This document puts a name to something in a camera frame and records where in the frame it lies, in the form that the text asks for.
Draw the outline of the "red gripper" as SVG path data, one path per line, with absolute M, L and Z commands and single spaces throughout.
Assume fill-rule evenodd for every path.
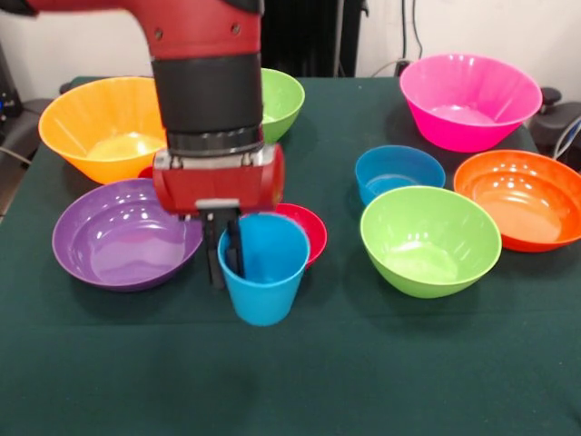
M 179 157 L 167 150 L 153 159 L 153 187 L 162 208 L 176 215 L 202 214 L 211 285 L 225 288 L 218 257 L 219 235 L 213 213 L 238 209 L 242 213 L 271 211 L 281 201 L 285 163 L 279 144 L 266 144 L 244 154 L 218 157 Z M 227 222 L 229 268 L 244 277 L 241 228 L 238 218 Z

